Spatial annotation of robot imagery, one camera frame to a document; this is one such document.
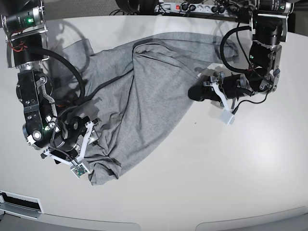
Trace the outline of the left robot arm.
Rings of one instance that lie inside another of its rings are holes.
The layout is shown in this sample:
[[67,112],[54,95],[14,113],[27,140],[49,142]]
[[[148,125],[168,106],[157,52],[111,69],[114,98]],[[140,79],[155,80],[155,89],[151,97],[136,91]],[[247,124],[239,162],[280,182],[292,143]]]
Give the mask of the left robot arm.
[[[226,99],[235,100],[276,90],[282,52],[280,43],[286,41],[288,16],[294,9],[292,1],[216,0],[214,5],[208,6],[201,0],[189,0],[180,9],[184,13],[230,17],[238,22],[237,27],[228,31],[219,45],[219,56],[231,75],[206,77],[188,90],[191,100],[222,102],[219,93]],[[248,63],[245,69],[231,66],[225,55],[229,37],[242,31],[249,31],[252,39],[249,53],[244,54]]]

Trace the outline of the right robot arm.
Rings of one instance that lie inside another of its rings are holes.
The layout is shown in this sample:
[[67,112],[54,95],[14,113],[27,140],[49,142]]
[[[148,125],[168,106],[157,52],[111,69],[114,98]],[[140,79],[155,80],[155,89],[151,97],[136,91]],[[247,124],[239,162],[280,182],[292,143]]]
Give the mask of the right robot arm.
[[[63,56],[48,49],[44,3],[41,0],[3,0],[0,23],[7,44],[7,65],[19,69],[16,94],[24,108],[26,142],[44,154],[62,160],[84,157],[94,123],[88,117],[66,115],[90,98],[78,70]],[[52,97],[52,80],[41,64],[54,58],[76,78],[80,92],[64,102]]]

